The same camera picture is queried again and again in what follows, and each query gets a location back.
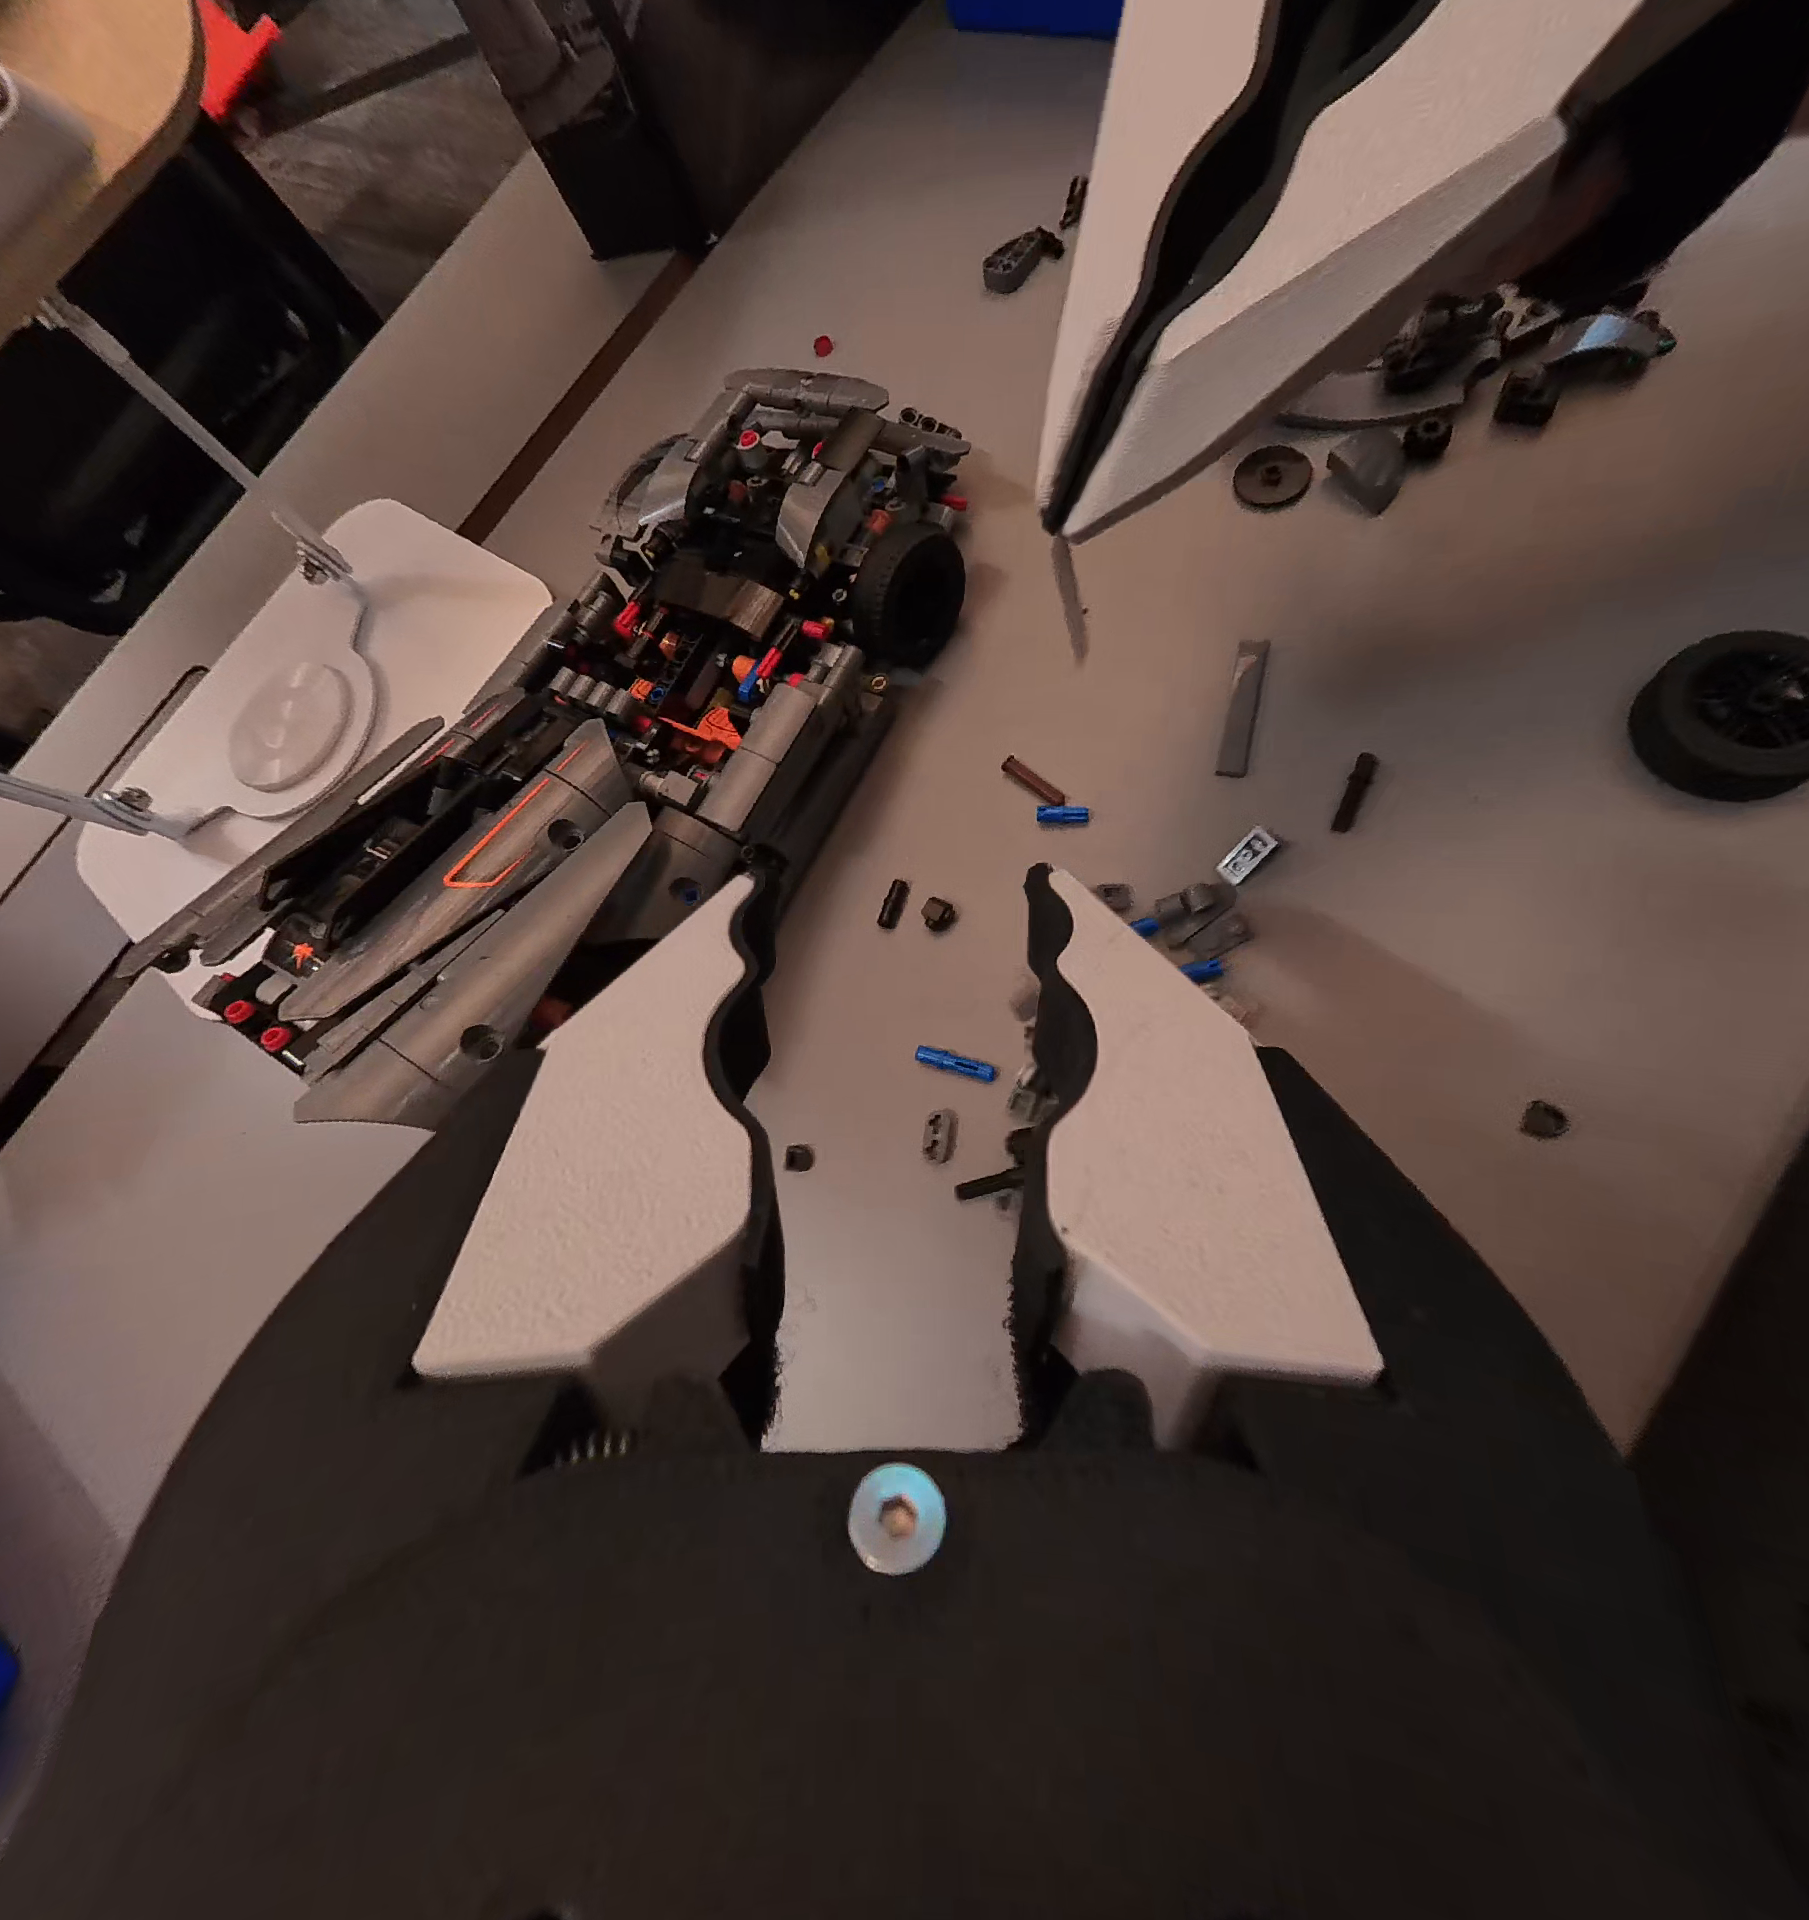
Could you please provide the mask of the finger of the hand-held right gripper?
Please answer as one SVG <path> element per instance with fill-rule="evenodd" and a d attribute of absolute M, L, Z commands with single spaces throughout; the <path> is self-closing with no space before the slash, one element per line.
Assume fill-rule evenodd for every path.
<path fill-rule="evenodd" d="M 1096 433 L 1145 370 L 1329 262 L 1383 290 L 1389 338 L 1429 262 L 1492 251 L 1541 206 L 1573 138 L 1722 4 L 1276 4 L 1268 62 L 1188 164 L 1146 292 L 1100 368 Z"/>
<path fill-rule="evenodd" d="M 1040 523 L 1063 530 L 1094 460 L 1100 368 L 1146 292 L 1172 191 L 1268 62 L 1276 4 L 1127 3 L 1070 246 L 1040 435 Z"/>

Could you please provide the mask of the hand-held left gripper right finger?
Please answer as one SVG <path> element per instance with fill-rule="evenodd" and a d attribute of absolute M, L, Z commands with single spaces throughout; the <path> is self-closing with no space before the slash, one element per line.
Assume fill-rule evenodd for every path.
<path fill-rule="evenodd" d="M 1190 1447 L 1228 1381 L 1387 1364 L 1249 1033 L 1078 878 L 1022 882 L 1040 1113 L 1013 1245 L 1021 1438 L 1121 1375 Z"/>

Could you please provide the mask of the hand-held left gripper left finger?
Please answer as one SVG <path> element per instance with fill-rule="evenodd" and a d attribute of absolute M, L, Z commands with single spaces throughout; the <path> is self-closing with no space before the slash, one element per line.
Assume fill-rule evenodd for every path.
<path fill-rule="evenodd" d="M 543 1045 L 418 1375 L 774 1368 L 778 1208 L 748 1094 L 776 909 L 776 876 L 733 878 Z"/>

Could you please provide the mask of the grey lego car model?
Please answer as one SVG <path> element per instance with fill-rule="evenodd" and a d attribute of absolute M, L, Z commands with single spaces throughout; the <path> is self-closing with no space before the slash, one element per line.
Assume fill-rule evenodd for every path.
<path fill-rule="evenodd" d="M 607 494 L 599 572 L 113 983 L 283 1065 L 303 1125 L 430 1132 L 536 1007 L 596 997 L 728 880 L 795 888 L 964 610 L 963 433 L 882 387 L 728 373 Z"/>

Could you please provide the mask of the small black lego wheel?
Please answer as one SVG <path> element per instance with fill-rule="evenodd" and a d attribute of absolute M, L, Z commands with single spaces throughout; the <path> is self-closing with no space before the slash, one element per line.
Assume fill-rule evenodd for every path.
<path fill-rule="evenodd" d="M 1742 631 L 1671 656 L 1628 713 L 1638 765 L 1683 796 L 1780 798 L 1809 782 L 1809 639 Z"/>

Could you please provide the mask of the pile of grey lego plates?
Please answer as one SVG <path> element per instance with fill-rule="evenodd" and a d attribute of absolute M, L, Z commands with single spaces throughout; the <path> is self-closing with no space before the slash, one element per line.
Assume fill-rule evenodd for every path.
<path fill-rule="evenodd" d="M 1431 260 L 1415 324 L 1381 336 L 1389 313 L 1336 328 L 1338 299 L 1383 290 L 1383 273 L 1325 262 L 1215 324 L 1167 368 L 1146 368 L 1109 416 L 1109 442 L 1069 480 L 1064 462 L 1040 493 L 1048 535 L 1080 544 L 1167 498 L 1252 427 L 1301 424 L 1347 435 L 1327 471 L 1364 513 L 1387 508 L 1410 469 L 1439 460 L 1472 387 L 1525 345 L 1505 307 L 1561 319 L 1613 304 L 1676 249 L 1640 238 L 1627 164 L 1610 151 L 1551 184 L 1523 230 L 1444 273 Z"/>

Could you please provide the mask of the lego set box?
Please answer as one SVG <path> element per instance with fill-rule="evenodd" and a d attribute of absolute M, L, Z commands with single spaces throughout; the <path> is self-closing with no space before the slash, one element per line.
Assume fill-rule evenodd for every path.
<path fill-rule="evenodd" d="M 912 3 L 458 3 L 599 260 L 704 253 Z"/>

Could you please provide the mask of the scattered blue pins grey pieces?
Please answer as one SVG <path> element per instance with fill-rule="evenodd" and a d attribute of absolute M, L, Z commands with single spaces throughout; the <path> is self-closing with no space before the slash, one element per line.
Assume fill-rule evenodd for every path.
<path fill-rule="evenodd" d="M 1002 774 L 1025 795 L 1035 798 L 1035 823 L 1038 828 L 1050 832 L 1077 831 L 1090 825 L 1092 815 L 1089 806 L 1074 802 L 1054 781 L 1040 776 L 1019 757 L 1007 757 L 1002 763 Z M 1209 880 L 1219 880 L 1215 870 L 1203 878 L 1203 882 Z M 1155 905 L 1150 905 L 1150 910 L 1140 917 L 1132 915 L 1132 907 L 1136 903 L 1132 900 L 1128 885 L 1098 885 L 1092 886 L 1090 893 L 1096 900 L 1105 903 L 1100 910 L 1107 912 L 1112 923 L 1122 921 L 1138 943 L 1150 947 L 1155 952 L 1172 962 L 1180 978 L 1187 978 L 1192 987 L 1203 989 L 1219 1009 L 1228 1012 L 1241 1024 L 1252 1020 L 1249 1003 L 1241 1005 L 1238 998 L 1232 998 L 1227 992 L 1231 955 L 1252 936 L 1241 905 L 1236 905 L 1236 910 L 1231 917 L 1213 923 L 1188 947 L 1168 947 L 1157 934 Z M 1038 990 L 1035 987 L 1035 977 L 1019 989 L 1019 994 L 1021 997 L 1013 997 L 1013 1017 L 1027 1028 L 1032 1028 L 1032 1034 L 1027 1037 L 1027 1066 L 1019 1071 L 1019 1080 L 1015 1085 L 1008 1082 L 1008 1101 L 1013 1117 L 1021 1117 L 1019 1125 L 1035 1127 L 1032 1117 L 1038 1113 L 1038 1108 L 1042 1108 L 1047 1101 L 1057 1104 L 1054 1096 L 1059 1094 L 1059 1086 L 1050 1076 L 1047 1076 L 1048 1071 L 1040 1069 L 1035 1058 L 1035 1023 L 1038 1012 Z M 998 1078 L 998 1069 L 994 1065 L 975 1060 L 964 1053 L 946 1047 L 916 1045 L 914 1058 L 920 1066 L 978 1085 L 993 1085 Z M 961 1185 L 956 1193 L 958 1198 L 973 1198 L 978 1195 L 1015 1188 L 1025 1182 L 1025 1178 L 1027 1174 L 1021 1171 L 1007 1172 L 1002 1177 L 991 1174 L 982 1182 L 975 1180 L 969 1187 Z"/>

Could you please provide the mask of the white and wooden book stand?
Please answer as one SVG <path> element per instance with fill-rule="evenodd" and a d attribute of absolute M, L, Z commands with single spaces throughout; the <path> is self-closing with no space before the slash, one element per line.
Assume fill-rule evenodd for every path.
<path fill-rule="evenodd" d="M 196 126 L 180 138 L 176 153 Z M 204 674 L 169 718 L 159 709 L 184 667 L 131 702 L 99 774 L 24 781 L 0 796 L 0 826 L 26 831 L 33 852 L 65 828 L 99 843 L 89 876 L 102 905 L 142 938 L 242 856 L 291 846 L 288 831 L 317 806 L 360 786 L 389 748 L 415 742 L 425 718 L 453 718 L 470 678 L 450 670 L 494 664 L 551 595 L 530 574 L 486 555 L 409 505 L 373 498 L 330 525 L 303 487 L 251 471 L 131 359 L 129 351 L 59 287 L 167 162 L 139 177 L 136 193 L 105 224 L 83 219 L 59 285 L 76 310 L 68 333 L 93 359 L 147 400 L 241 489 L 194 557 L 216 557 L 225 530 L 265 540 L 267 586 L 249 592 L 242 626 L 196 645 Z"/>

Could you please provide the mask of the red plastic object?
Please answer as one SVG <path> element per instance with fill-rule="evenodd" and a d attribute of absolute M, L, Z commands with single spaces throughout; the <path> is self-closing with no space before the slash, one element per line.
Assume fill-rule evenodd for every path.
<path fill-rule="evenodd" d="M 265 3 L 196 3 L 196 23 L 203 47 L 199 105 L 222 126 L 260 82 L 283 30 L 272 4 Z"/>

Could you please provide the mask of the black office chair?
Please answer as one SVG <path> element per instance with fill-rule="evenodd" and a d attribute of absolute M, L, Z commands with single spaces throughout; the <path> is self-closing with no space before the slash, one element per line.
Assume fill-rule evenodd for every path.
<path fill-rule="evenodd" d="M 381 328 L 206 114 L 59 290 L 256 472 Z M 0 622 L 125 636 L 241 496 L 68 333 L 0 349 Z"/>

